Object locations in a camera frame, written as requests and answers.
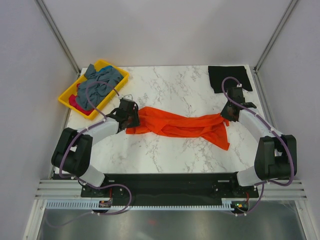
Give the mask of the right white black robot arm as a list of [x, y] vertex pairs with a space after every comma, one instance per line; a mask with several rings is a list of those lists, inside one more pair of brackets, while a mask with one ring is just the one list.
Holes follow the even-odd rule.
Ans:
[[233, 196], [242, 196], [247, 186], [270, 182], [287, 187], [293, 182], [297, 173], [297, 141], [293, 135], [276, 130], [251, 102], [239, 104], [229, 100], [220, 115], [241, 123], [258, 143], [254, 165], [239, 171], [237, 179], [229, 184]]

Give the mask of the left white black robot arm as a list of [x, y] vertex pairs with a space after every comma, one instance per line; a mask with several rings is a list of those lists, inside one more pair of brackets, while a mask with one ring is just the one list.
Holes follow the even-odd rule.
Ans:
[[92, 186], [92, 191], [99, 197], [106, 196], [110, 191], [110, 185], [104, 181], [105, 174], [91, 165], [92, 147], [128, 128], [138, 127], [138, 110], [135, 101], [123, 97], [120, 99], [119, 107], [104, 116], [101, 121], [82, 130], [65, 128], [51, 158], [51, 164], [59, 169], [60, 177], [65, 177], [62, 174], [65, 171]]

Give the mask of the orange t shirt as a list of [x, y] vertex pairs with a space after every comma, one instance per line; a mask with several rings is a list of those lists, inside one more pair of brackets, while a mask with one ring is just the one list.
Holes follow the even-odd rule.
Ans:
[[154, 133], [170, 138], [203, 138], [225, 151], [229, 149], [226, 130], [229, 121], [218, 113], [185, 117], [146, 106], [138, 111], [138, 116], [140, 125], [128, 128], [126, 134]]

